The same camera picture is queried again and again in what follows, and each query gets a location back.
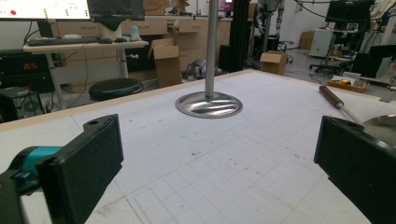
drawer handle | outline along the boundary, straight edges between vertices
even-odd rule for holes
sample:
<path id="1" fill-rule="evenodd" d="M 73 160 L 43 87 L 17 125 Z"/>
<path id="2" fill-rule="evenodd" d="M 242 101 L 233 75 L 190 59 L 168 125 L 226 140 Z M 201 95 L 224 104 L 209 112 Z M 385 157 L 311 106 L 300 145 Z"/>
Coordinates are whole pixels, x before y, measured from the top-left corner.
<path id="1" fill-rule="evenodd" d="M 81 26 L 81 29 L 86 29 L 86 30 L 93 30 L 95 28 L 96 26 Z"/>

desk leg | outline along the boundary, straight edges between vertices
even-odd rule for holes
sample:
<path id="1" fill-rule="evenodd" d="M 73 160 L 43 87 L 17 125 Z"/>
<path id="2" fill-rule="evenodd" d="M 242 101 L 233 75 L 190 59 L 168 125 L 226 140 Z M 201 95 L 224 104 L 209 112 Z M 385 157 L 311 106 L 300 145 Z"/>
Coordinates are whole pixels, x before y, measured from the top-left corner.
<path id="1" fill-rule="evenodd" d="M 59 105 L 61 109 L 66 109 L 66 105 L 64 104 L 64 97 L 62 95 L 61 85 L 59 84 L 58 78 L 56 77 L 55 65 L 53 65 L 53 60 L 50 53 L 47 53 L 47 61 L 49 63 L 49 72 L 52 78 L 53 87 L 56 92 L 56 96 L 58 97 Z"/>
<path id="2" fill-rule="evenodd" d="M 119 49 L 119 57 L 120 57 L 121 75 L 124 78 L 128 78 L 128 67 L 126 65 L 126 57 L 125 57 L 124 49 Z"/>

round stool seat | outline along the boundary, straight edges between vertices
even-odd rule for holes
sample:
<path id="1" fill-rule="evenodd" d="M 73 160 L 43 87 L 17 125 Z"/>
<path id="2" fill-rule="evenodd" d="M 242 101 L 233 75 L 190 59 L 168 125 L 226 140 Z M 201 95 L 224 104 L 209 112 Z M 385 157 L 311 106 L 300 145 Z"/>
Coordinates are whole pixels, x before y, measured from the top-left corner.
<path id="1" fill-rule="evenodd" d="M 90 98 L 105 101 L 143 90 L 142 82 L 133 78 L 115 78 L 99 81 L 90 87 Z"/>

white cabinet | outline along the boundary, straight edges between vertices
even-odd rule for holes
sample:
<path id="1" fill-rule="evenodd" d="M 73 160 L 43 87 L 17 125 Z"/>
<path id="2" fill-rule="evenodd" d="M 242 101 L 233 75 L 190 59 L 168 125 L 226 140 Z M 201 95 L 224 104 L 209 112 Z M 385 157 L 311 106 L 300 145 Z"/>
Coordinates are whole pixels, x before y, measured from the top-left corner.
<path id="1" fill-rule="evenodd" d="M 308 56 L 325 58 L 332 44 L 334 34 L 331 30 L 315 30 Z"/>

table surface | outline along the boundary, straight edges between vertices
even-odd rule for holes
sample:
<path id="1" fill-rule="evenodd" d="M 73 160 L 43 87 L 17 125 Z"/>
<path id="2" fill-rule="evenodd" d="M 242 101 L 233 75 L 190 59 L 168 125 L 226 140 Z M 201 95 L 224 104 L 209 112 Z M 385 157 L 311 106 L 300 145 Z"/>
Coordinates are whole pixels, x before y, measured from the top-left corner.
<path id="1" fill-rule="evenodd" d="M 396 113 L 331 89 L 361 120 Z M 369 223 L 313 162 L 322 116 L 344 118 L 318 85 L 245 71 L 215 80 L 239 114 L 177 111 L 177 98 L 204 90 L 200 80 L 2 124 L 0 171 L 26 147 L 64 146 L 83 123 L 119 114 L 123 167 L 87 223 Z M 22 200 L 32 223 L 50 223 L 42 192 Z"/>
<path id="2" fill-rule="evenodd" d="M 84 50 L 84 49 L 133 49 L 143 48 L 148 45 L 147 41 L 123 42 L 112 44 L 70 44 L 70 45 L 50 45 L 50 46 L 23 46 L 23 51 L 32 53 L 52 53 L 52 52 L 65 52 L 69 50 Z"/>

